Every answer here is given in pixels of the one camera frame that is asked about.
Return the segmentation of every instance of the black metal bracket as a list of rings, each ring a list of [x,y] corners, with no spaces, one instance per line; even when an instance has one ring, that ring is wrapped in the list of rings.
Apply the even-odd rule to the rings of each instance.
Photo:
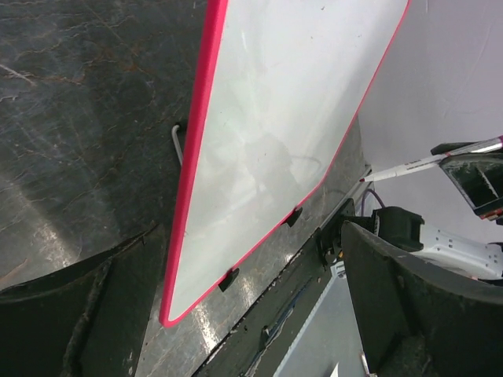
[[[239,269],[233,269],[232,271],[230,271],[225,279],[222,280],[222,282],[218,285],[220,291],[225,292],[227,288],[229,288],[230,285],[235,281],[237,275],[239,275]]]
[[[288,216],[288,218],[285,221],[283,221],[283,224],[288,224],[288,226],[291,228],[292,226],[295,225],[297,220],[299,220],[300,214],[302,214],[302,207],[293,210],[290,216]]]
[[[325,268],[332,265],[341,249],[340,234],[343,223],[354,217],[354,201],[346,200],[339,210],[330,218],[329,222],[314,231],[316,249]]]

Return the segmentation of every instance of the white marker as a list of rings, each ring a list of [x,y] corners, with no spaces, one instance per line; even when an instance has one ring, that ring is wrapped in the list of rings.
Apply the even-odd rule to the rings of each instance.
[[[398,177],[400,175],[416,173],[417,171],[426,170],[430,167],[438,166],[440,161],[449,156],[463,155],[465,153],[488,153],[497,151],[501,148],[503,148],[503,135],[494,139],[485,140],[479,143],[474,143],[465,147],[454,149],[453,151],[444,153],[442,155],[431,156],[427,157],[426,159],[419,159],[417,161],[412,161],[411,163],[405,163],[403,165],[398,165],[397,167],[392,167],[391,169],[386,169],[375,174],[370,174],[367,177],[362,178],[360,182],[381,181],[383,179]]]

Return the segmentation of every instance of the black clip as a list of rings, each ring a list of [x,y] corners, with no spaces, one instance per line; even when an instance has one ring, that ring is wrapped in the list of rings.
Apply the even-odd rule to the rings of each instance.
[[[220,282],[218,287],[220,288],[220,291],[225,292],[228,287],[235,281],[237,278],[237,275],[239,275],[239,269],[234,269],[232,271],[229,271],[227,276]]]
[[[302,214],[302,207],[293,210],[290,216],[288,216],[287,219],[283,221],[283,224],[288,224],[288,226],[291,228],[297,222],[297,220],[299,220],[300,214]]]

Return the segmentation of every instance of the gray floor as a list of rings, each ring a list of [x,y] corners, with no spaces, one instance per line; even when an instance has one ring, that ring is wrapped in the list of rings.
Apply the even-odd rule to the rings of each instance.
[[[334,276],[274,377],[364,377],[346,278]]]
[[[360,130],[355,124],[325,183],[306,201],[292,229],[279,228],[240,267],[238,280],[223,294],[214,290],[179,325],[157,320],[161,287],[138,365],[138,377],[191,375],[227,335],[262,291],[326,219],[365,170]]]

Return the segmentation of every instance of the white surface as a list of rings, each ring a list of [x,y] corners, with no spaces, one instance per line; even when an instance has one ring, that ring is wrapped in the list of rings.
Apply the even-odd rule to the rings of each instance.
[[[495,280],[503,273],[503,253],[496,244],[484,244],[422,225],[419,241],[424,249],[413,253],[455,273],[467,277]]]
[[[332,274],[274,377],[365,376],[347,280],[337,277],[334,267]]]
[[[229,1],[170,320],[320,183],[406,3]]]
[[[503,131],[503,2],[416,0],[359,112],[365,158],[379,171],[447,141]],[[387,205],[489,243],[503,227],[479,220],[440,169],[376,183]]]

